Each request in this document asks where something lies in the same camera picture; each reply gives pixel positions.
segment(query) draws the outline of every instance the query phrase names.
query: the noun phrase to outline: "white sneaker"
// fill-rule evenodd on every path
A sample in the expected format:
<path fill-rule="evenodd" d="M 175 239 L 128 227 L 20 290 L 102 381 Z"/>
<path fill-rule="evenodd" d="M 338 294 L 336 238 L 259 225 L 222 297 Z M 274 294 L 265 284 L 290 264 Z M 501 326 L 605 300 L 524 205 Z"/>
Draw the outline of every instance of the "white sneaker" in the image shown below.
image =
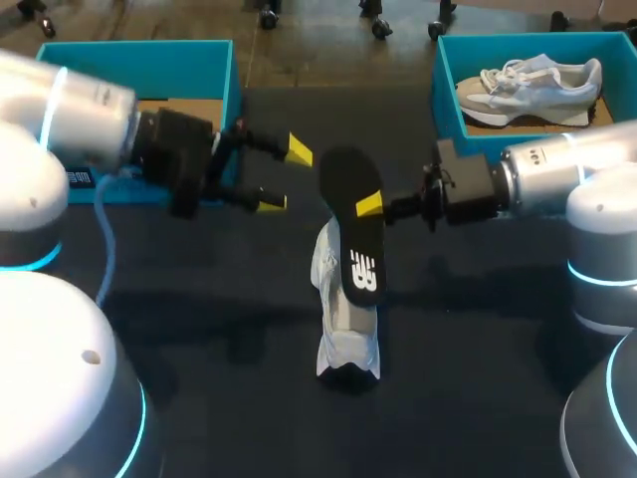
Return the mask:
<path fill-rule="evenodd" d="M 547 55 L 511 60 L 501 70 L 483 70 L 456 86 L 460 109 L 491 126 L 521 116 L 554 124 L 587 126 L 588 110 L 601 92 L 601 63 L 561 65 Z"/>
<path fill-rule="evenodd" d="M 376 308 L 363 309 L 345 296 L 340 281 L 340 233 L 334 218 L 317 238 L 310 279 L 322 302 L 322 338 L 317 375 L 353 363 L 380 379 Z"/>

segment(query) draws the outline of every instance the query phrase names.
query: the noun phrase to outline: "blue cardboard box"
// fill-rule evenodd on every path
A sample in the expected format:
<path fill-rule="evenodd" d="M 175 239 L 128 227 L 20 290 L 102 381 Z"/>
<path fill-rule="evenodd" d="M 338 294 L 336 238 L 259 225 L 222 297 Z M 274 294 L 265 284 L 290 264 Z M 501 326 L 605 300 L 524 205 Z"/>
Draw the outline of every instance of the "blue cardboard box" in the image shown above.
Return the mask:
<path fill-rule="evenodd" d="M 459 155 L 484 154 L 497 162 L 502 150 L 545 134 L 470 135 L 455 85 L 483 69 L 500 69 L 508 60 L 546 54 L 558 63 L 579 65 L 598 59 L 603 97 L 613 122 L 637 119 L 637 52 L 622 32 L 537 33 L 445 36 L 438 40 L 431 107 L 438 135 L 452 138 Z"/>
<path fill-rule="evenodd" d="M 132 88 L 141 100 L 220 100 L 222 112 L 215 128 L 230 125 L 241 113 L 241 85 L 231 41 L 151 41 L 49 43 L 37 59 Z M 222 182 L 237 176 L 237 159 L 226 168 Z M 91 169 L 69 169 L 71 203 L 92 203 L 101 176 Z M 121 179 L 109 187 L 105 202 L 159 204 L 167 192 L 138 179 Z"/>

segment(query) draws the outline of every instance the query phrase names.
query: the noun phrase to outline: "nb logo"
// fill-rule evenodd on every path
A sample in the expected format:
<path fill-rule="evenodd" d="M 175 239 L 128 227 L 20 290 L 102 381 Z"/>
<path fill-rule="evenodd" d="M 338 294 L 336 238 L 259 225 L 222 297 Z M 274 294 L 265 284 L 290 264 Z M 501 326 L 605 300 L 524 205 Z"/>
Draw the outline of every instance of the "nb logo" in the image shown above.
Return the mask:
<path fill-rule="evenodd" d="M 72 182 L 72 183 L 80 182 L 84 184 L 91 184 L 93 182 L 89 174 L 83 171 L 79 171 L 79 172 L 67 171 L 67 177 L 69 178 L 69 182 Z"/>
<path fill-rule="evenodd" d="M 351 275 L 354 279 L 356 289 L 374 292 L 376 290 L 376 273 L 374 272 L 375 263 L 373 259 L 358 254 L 352 250 L 349 251 L 351 256 Z"/>
<path fill-rule="evenodd" d="M 96 187 L 96 181 L 91 170 L 87 167 L 67 169 L 67 179 L 69 179 L 69 187 L 72 189 L 93 189 Z"/>

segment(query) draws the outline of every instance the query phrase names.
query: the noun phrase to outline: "black insole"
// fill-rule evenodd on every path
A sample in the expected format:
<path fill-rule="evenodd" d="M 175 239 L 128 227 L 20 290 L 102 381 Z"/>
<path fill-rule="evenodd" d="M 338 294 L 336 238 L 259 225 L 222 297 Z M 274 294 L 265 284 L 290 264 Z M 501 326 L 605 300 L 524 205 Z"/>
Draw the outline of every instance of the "black insole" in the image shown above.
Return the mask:
<path fill-rule="evenodd" d="M 340 275 L 345 296 L 359 307 L 380 303 L 387 286 L 382 214 L 358 217 L 356 203 L 382 189 L 373 161 L 360 149 L 339 146 L 319 162 L 320 195 L 340 228 Z"/>

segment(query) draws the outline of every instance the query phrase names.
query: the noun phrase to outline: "chair caster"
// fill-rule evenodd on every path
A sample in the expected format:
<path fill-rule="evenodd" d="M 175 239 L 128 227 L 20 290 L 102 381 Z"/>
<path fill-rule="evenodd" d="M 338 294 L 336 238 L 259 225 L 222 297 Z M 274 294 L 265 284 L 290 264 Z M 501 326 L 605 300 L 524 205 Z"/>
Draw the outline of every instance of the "chair caster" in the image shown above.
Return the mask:
<path fill-rule="evenodd" d="M 394 33 L 394 31 L 389 28 L 389 24 L 386 20 L 381 20 L 380 18 L 376 18 L 371 24 L 371 33 L 377 40 L 384 40 L 389 35 Z"/>
<path fill-rule="evenodd" d="M 358 7 L 361 17 L 373 18 L 382 15 L 382 2 L 380 0 L 360 0 Z"/>
<path fill-rule="evenodd" d="M 437 42 L 438 37 L 447 33 L 447 25 L 442 22 L 432 22 L 427 27 L 427 33 L 429 34 L 429 38 L 431 38 L 432 42 Z"/>
<path fill-rule="evenodd" d="M 634 18 L 628 20 L 626 26 L 626 35 L 628 35 L 630 43 L 637 47 L 637 20 Z"/>
<path fill-rule="evenodd" d="M 270 7 L 266 7 L 259 12 L 259 23 L 264 30 L 274 30 L 279 23 L 279 15 L 270 10 Z"/>
<path fill-rule="evenodd" d="M 42 20 L 40 20 L 40 28 L 42 29 L 42 33 L 44 33 L 45 37 L 55 38 L 56 29 L 49 17 L 44 17 Z"/>
<path fill-rule="evenodd" d="M 570 21 L 562 12 L 553 12 L 550 16 L 550 32 L 565 32 L 570 26 Z"/>
<path fill-rule="evenodd" d="M 36 18 L 36 11 L 31 6 L 26 5 L 24 2 L 19 2 L 17 7 L 25 20 L 34 20 Z"/>

